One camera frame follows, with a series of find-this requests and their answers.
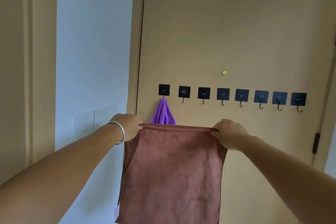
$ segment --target person's left hand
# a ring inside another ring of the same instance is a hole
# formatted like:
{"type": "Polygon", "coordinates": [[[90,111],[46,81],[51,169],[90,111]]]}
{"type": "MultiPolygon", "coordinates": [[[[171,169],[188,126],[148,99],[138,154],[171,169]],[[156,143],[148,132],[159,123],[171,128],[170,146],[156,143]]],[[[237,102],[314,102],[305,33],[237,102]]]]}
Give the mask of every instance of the person's left hand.
{"type": "Polygon", "coordinates": [[[118,113],[110,121],[116,121],[120,123],[120,125],[124,128],[125,131],[125,142],[136,137],[138,131],[142,129],[142,127],[138,126],[142,123],[142,120],[139,119],[138,116],[127,113],[121,114],[118,113]]]}

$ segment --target purple towel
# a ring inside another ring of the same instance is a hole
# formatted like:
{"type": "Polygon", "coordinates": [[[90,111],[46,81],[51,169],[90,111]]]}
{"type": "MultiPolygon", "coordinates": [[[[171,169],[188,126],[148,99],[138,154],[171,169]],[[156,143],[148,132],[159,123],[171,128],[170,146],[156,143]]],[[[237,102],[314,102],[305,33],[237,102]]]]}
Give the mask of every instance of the purple towel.
{"type": "Polygon", "coordinates": [[[155,114],[151,121],[152,124],[167,124],[176,125],[174,117],[171,115],[167,101],[163,98],[160,100],[159,105],[156,108],[155,114]]]}

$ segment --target door hinge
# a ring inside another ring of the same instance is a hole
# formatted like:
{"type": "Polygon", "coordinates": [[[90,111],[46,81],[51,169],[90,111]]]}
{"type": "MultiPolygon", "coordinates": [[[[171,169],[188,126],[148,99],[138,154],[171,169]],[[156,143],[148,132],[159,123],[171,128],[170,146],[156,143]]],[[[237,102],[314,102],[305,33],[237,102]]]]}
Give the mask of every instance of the door hinge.
{"type": "Polygon", "coordinates": [[[321,137],[321,134],[316,133],[315,140],[314,140],[314,145],[313,145],[313,154],[317,153],[317,148],[319,147],[320,137],[321,137]]]}

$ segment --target brown cloth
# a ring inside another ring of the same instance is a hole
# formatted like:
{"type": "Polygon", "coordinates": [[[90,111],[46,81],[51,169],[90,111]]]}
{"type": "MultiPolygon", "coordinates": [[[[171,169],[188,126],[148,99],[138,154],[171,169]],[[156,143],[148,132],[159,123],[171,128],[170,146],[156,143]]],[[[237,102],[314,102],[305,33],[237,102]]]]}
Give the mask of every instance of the brown cloth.
{"type": "Polygon", "coordinates": [[[217,224],[227,149],[212,128],[144,124],[125,143],[119,224],[217,224]]]}

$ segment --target bracelet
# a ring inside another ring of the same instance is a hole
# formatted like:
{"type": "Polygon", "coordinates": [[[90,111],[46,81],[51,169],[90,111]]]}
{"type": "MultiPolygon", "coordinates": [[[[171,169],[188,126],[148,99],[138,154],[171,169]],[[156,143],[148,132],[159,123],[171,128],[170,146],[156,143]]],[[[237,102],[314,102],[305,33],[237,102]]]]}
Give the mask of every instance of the bracelet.
{"type": "Polygon", "coordinates": [[[108,124],[109,123],[112,123],[112,124],[115,124],[115,125],[119,126],[121,131],[123,132],[123,140],[121,140],[120,142],[117,143],[117,145],[121,145],[123,142],[125,142],[125,131],[124,131],[123,126],[121,126],[121,124],[119,122],[116,122],[116,121],[110,121],[110,122],[108,122],[108,124]]]}

